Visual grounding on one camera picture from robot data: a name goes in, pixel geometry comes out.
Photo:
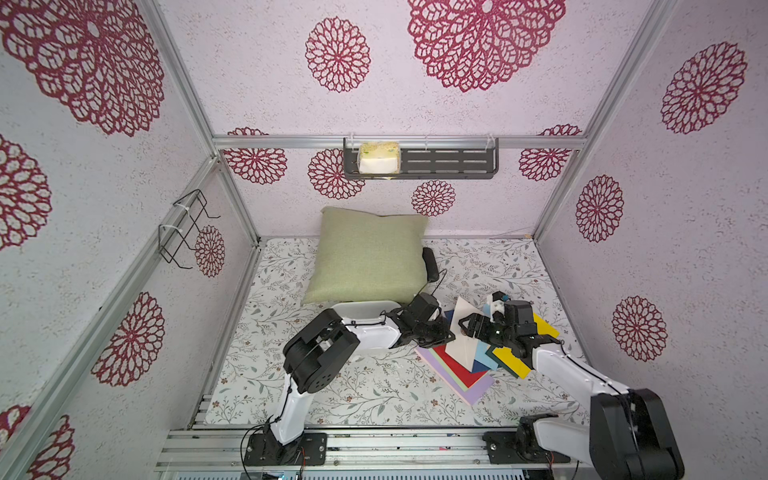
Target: black mounting plate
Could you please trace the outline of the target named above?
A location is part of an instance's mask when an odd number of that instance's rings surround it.
[[[552,463],[571,462],[571,457],[544,449],[532,452],[531,458],[522,457],[515,447],[517,442],[516,432],[486,432],[482,436],[482,439],[485,440],[485,448],[488,450],[488,459],[491,461],[492,465],[507,465],[511,463],[549,463],[552,456],[554,456],[554,462]]]
[[[328,435],[325,433],[305,433],[297,442],[280,445],[270,441],[270,434],[254,433],[248,440],[248,448],[243,457],[246,467],[261,467],[272,465],[308,465],[318,466],[326,463]]]

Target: white paper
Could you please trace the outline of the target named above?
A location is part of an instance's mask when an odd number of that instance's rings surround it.
[[[459,365],[470,372],[475,366],[475,352],[479,340],[464,335],[461,327],[458,326],[458,321],[473,313],[482,315],[482,312],[473,307],[470,302],[461,297],[456,299],[456,307],[453,309],[453,319],[451,320],[451,331],[456,335],[456,340],[445,345],[445,353],[448,353]]]

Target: wall shelf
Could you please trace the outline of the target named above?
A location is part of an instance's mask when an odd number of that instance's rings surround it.
[[[344,175],[353,180],[488,180],[498,172],[498,138],[487,148],[400,148],[400,173],[361,174],[359,147],[344,138]]]

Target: sponge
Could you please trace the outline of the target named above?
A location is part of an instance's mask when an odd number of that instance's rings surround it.
[[[397,142],[368,142],[357,154],[361,174],[397,174],[400,172],[400,145]]]

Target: wire hook rack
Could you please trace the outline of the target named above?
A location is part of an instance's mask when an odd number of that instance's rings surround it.
[[[194,195],[194,198],[192,198],[192,201],[190,202],[190,205],[188,207],[187,205],[185,205],[185,200],[188,200],[192,195]],[[200,205],[200,211],[193,216],[190,211],[192,210],[192,207],[195,205],[195,202],[197,202]],[[200,219],[200,216],[202,214],[205,214],[206,217],[211,219],[221,218],[221,215],[218,215],[215,217],[212,217],[211,215],[209,215],[208,210],[206,209],[207,205],[208,205],[208,199],[203,194],[203,191],[200,190],[199,188],[192,190],[190,193],[184,195],[182,198],[174,202],[174,207],[179,207],[184,209],[184,215],[181,216],[181,218],[178,220],[178,223],[176,225],[161,224],[157,226],[157,251],[160,253],[161,257],[163,257],[163,260],[165,260],[166,263],[173,262],[176,264],[176,266],[184,270],[190,270],[193,268],[192,266],[181,266],[179,262],[176,260],[176,254],[179,253],[179,250],[181,249],[182,245],[185,245],[187,249],[192,250],[193,252],[197,250],[187,242],[187,237],[189,236],[193,228],[197,230],[198,233],[200,233],[200,226],[197,224],[197,221]],[[190,220],[192,220],[192,226],[189,227],[186,232],[184,232],[184,230],[180,228],[185,218],[189,218]],[[165,239],[165,241],[163,241],[163,235],[169,228],[172,229],[173,231]],[[181,238],[181,242],[179,242],[179,244],[176,246],[176,249],[172,253],[170,250],[168,250],[167,246],[176,236],[179,236],[179,238]]]

